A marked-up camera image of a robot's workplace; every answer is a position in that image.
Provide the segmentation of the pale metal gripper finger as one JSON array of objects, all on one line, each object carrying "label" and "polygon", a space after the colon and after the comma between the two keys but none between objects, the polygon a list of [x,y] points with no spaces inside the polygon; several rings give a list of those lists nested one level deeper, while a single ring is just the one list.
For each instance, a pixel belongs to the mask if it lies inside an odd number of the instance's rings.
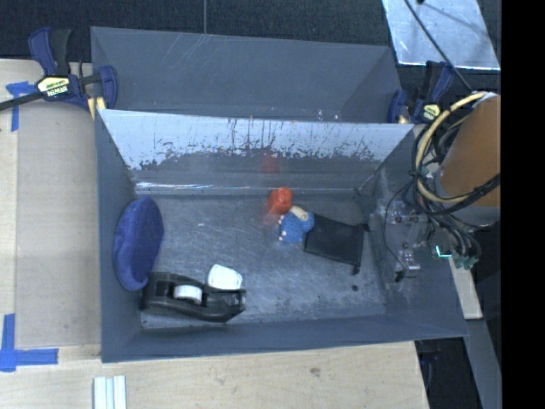
[{"label": "pale metal gripper finger", "polygon": [[369,218],[370,230],[379,230],[384,227],[424,227],[427,224],[426,215],[403,201],[392,203],[382,201]]},{"label": "pale metal gripper finger", "polygon": [[415,278],[421,268],[414,250],[406,248],[392,251],[387,246],[384,247],[381,265],[381,278],[384,282],[401,282]]}]

